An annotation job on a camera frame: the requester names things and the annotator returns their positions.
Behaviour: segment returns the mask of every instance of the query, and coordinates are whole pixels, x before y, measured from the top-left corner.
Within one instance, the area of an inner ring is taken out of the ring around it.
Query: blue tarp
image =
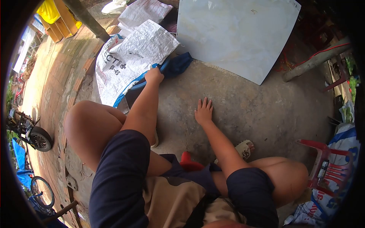
[[[19,170],[16,172],[16,176],[19,181],[28,189],[30,189],[31,178],[30,174],[33,174],[33,170],[25,170],[25,150],[19,144],[16,143],[17,138],[13,138],[13,148],[16,157],[16,161],[19,165]]]
[[[25,169],[25,150],[19,144],[16,143],[17,138],[13,138],[13,148],[18,162],[19,169]]]

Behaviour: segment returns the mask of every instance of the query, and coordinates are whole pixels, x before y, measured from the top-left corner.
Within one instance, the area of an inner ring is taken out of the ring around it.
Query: sandal
[[[152,146],[151,146],[151,149],[152,148],[155,148],[155,147],[157,147],[158,146],[158,137],[157,137],[157,131],[156,131],[156,129],[155,129],[155,144],[153,144]]]
[[[240,144],[238,144],[235,148],[239,155],[242,157],[243,160],[247,160],[251,156],[250,148],[248,144],[253,144],[250,140],[244,140]]]

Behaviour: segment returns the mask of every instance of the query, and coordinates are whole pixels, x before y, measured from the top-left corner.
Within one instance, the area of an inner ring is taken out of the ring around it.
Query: foot
[[[151,143],[152,143],[151,149],[158,146],[158,137],[157,137],[157,131],[156,131],[156,129],[155,129],[155,140],[152,141]]]
[[[243,160],[247,160],[255,150],[255,145],[250,140],[244,140],[236,146],[236,150]],[[214,163],[219,166],[218,159],[216,159]]]

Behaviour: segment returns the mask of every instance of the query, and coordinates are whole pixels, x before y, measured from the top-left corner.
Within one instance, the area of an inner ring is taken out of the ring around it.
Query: yellow cloth
[[[45,0],[37,10],[37,13],[48,24],[53,24],[60,17],[53,0]]]

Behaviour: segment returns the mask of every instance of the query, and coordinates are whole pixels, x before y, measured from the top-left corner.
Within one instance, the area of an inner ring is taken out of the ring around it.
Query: beige shirt
[[[195,182],[180,177],[147,177],[143,190],[145,214],[149,228],[178,228],[186,220],[205,195],[205,189]],[[217,198],[205,211],[204,225],[217,220],[245,218],[235,213],[227,199]]]

